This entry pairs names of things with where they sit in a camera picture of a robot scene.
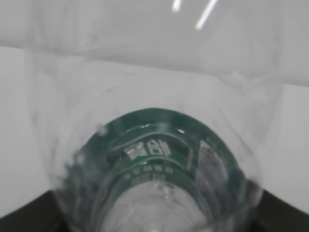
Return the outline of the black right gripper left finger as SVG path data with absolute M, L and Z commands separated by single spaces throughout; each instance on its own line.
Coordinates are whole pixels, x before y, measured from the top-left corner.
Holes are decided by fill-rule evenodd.
M 56 200 L 47 191 L 0 219 L 2 232 L 69 232 Z

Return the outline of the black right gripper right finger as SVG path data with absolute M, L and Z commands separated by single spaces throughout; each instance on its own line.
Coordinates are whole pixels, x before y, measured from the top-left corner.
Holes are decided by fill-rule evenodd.
M 264 191 L 252 232 L 309 232 L 309 215 Z

